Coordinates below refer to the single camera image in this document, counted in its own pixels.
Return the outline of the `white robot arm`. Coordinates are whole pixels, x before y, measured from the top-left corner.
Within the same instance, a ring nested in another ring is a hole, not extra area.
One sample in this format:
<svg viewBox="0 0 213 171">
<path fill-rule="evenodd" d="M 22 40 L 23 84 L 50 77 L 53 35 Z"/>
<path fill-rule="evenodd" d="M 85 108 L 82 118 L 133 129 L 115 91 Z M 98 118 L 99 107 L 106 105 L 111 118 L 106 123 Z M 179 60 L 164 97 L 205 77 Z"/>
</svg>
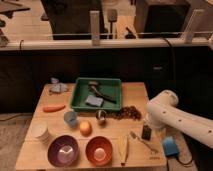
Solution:
<svg viewBox="0 0 213 171">
<path fill-rule="evenodd" d="M 169 125 L 213 149 L 213 120 L 178 109 L 178 102 L 173 91 L 160 92 L 148 101 L 145 122 L 154 130 Z"/>
</svg>

